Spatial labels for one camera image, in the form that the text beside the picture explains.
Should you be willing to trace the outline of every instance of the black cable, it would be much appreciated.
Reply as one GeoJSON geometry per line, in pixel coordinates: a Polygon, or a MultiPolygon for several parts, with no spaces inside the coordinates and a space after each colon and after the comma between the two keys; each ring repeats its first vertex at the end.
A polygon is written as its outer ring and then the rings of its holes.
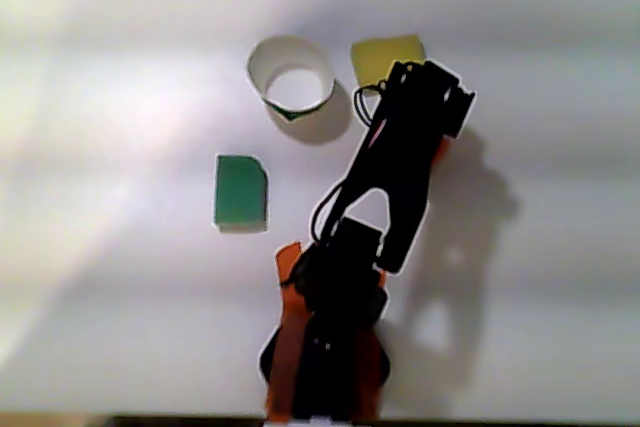
{"type": "Polygon", "coordinates": [[[369,111],[367,110],[367,106],[364,103],[365,91],[372,90],[376,92],[378,95],[382,95],[382,92],[386,89],[386,87],[387,87],[386,82],[383,80],[378,82],[378,84],[365,85],[363,87],[360,87],[353,94],[354,110],[356,111],[356,115],[358,116],[360,121],[365,126],[367,127],[371,126],[371,122],[372,122],[371,114],[369,114],[369,111]]]}
{"type": "Polygon", "coordinates": [[[327,206],[327,203],[333,198],[334,195],[338,193],[338,191],[342,188],[342,184],[344,184],[344,180],[341,180],[336,185],[333,186],[331,192],[329,192],[324,199],[318,204],[316,210],[313,212],[313,216],[311,217],[311,237],[313,241],[316,243],[320,242],[320,236],[316,232],[316,224],[318,223],[318,216],[320,212],[327,206]]]}
{"type": "MultiPolygon", "coordinates": [[[[365,126],[367,127],[371,126],[372,119],[371,119],[371,114],[369,114],[369,111],[367,110],[367,107],[364,103],[364,92],[367,90],[372,90],[381,96],[382,92],[386,90],[386,87],[387,87],[387,83],[386,81],[383,80],[378,82],[378,84],[365,85],[363,87],[360,87],[353,94],[354,110],[358,118],[362,121],[362,123],[365,126]]],[[[311,238],[316,243],[320,242],[320,236],[316,231],[316,224],[318,223],[318,217],[320,216],[320,213],[322,212],[322,210],[327,206],[329,201],[333,198],[333,196],[338,193],[338,191],[340,190],[343,184],[344,184],[344,179],[338,182],[331,189],[331,191],[325,196],[324,199],[322,199],[322,201],[318,204],[315,211],[313,212],[313,215],[311,217],[311,238]]]]}

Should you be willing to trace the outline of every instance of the white surface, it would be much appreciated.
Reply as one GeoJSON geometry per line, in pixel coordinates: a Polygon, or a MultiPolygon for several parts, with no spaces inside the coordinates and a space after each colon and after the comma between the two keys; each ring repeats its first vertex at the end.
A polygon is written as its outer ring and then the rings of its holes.
{"type": "Polygon", "coordinates": [[[417,32],[478,101],[390,281],[383,414],[640,418],[638,0],[0,0],[0,26],[0,409],[260,414],[273,253],[364,131],[285,136],[246,56],[305,36],[350,92],[352,42],[417,32]],[[211,226],[221,152],[269,170],[267,234],[211,226]]]}

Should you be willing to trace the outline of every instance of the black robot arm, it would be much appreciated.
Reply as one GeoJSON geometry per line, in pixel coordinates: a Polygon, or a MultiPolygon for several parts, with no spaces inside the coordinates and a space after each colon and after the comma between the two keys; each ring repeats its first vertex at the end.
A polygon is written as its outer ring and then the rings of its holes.
{"type": "MultiPolygon", "coordinates": [[[[281,283],[289,292],[293,284],[304,298],[310,314],[304,334],[279,340],[278,330],[261,357],[270,395],[289,398],[290,409],[281,410],[296,419],[373,415],[370,407],[377,404],[376,392],[390,369],[372,328],[387,302],[381,271],[402,269],[427,207],[433,159],[444,136],[458,137],[475,98],[455,74],[432,61],[396,62],[387,81],[368,88],[380,94],[373,117],[362,102],[364,89],[355,94],[356,111],[368,130],[346,176],[313,214],[314,242],[281,283]],[[381,230],[344,215],[373,188],[386,192],[389,202],[384,239],[381,230]],[[318,233],[319,215],[333,197],[318,233]],[[277,345],[287,355],[272,370],[277,345]],[[301,354],[292,356],[296,345],[301,354]],[[361,367],[363,358],[369,358],[366,368],[361,367]],[[271,385],[273,372],[294,380],[271,385]]],[[[287,328],[292,325],[297,324],[291,321],[287,328]]]]}

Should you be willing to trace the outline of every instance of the paper cup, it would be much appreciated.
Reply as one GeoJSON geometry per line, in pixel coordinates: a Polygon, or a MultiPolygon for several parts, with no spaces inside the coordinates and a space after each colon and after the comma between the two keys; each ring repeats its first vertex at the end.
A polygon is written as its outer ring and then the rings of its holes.
{"type": "Polygon", "coordinates": [[[256,45],[247,61],[249,80],[262,101],[288,122],[312,114],[325,105],[335,90],[336,78],[329,60],[315,44],[300,37],[269,37],[256,45]],[[269,98],[269,87],[282,74],[306,69],[318,76],[322,96],[302,108],[292,108],[269,98]]]}

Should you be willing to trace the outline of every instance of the green square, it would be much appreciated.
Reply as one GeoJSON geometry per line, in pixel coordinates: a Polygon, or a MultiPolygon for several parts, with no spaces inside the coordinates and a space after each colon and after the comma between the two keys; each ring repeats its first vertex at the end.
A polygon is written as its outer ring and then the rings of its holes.
{"type": "Polygon", "coordinates": [[[213,221],[221,232],[267,229],[267,174],[255,157],[218,156],[213,221]]]}

